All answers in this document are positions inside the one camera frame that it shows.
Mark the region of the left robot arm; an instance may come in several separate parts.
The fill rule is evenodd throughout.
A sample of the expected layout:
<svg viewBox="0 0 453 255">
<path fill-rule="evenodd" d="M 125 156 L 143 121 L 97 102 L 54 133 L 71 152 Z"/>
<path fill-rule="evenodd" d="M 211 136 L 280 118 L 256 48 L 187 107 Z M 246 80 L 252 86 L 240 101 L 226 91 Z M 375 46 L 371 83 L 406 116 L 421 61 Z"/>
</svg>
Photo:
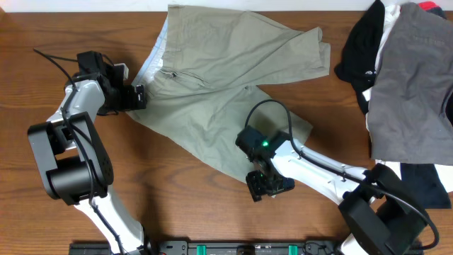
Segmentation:
<svg viewBox="0 0 453 255">
<path fill-rule="evenodd" d="M 98 116 L 144 109 L 143 86 L 125 85 L 128 68 L 88 51 L 74 59 L 64 98 L 45 122 L 28 129 L 28 140 L 43 182 L 54 200 L 84 213 L 108 245 L 72 245 L 70 254 L 156 254 L 144 227 L 127 211 L 113 188 L 113 165 L 94 121 Z"/>
</svg>

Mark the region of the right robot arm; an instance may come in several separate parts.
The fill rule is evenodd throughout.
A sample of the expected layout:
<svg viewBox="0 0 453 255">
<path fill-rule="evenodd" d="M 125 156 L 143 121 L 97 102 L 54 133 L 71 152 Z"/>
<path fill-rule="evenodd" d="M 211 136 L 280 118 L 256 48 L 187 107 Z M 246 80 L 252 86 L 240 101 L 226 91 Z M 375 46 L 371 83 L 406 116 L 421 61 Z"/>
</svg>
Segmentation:
<svg viewBox="0 0 453 255">
<path fill-rule="evenodd" d="M 292 190 L 301 182 L 333 201 L 350 229 L 340 254 L 420 254 L 428 214 L 388 167 L 341 164 L 302 146 L 289 133 L 267 138 L 246 126 L 236 138 L 255 170 L 246 183 L 254 201 Z"/>
</svg>

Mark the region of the khaki shorts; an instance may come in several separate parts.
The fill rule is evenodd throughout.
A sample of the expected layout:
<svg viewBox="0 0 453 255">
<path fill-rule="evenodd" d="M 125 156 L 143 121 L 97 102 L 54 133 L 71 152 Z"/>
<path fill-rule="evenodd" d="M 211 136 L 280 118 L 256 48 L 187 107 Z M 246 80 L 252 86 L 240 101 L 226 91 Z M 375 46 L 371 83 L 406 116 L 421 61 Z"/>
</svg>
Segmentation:
<svg viewBox="0 0 453 255">
<path fill-rule="evenodd" d="M 293 30 L 253 12 L 169 6 L 134 80 L 147 106 L 130 116 L 243 181 L 252 166 L 235 141 L 245 125 L 308 139 L 312 126 L 273 103 L 262 86 L 327 76 L 331 47 L 322 37 L 320 28 Z"/>
</svg>

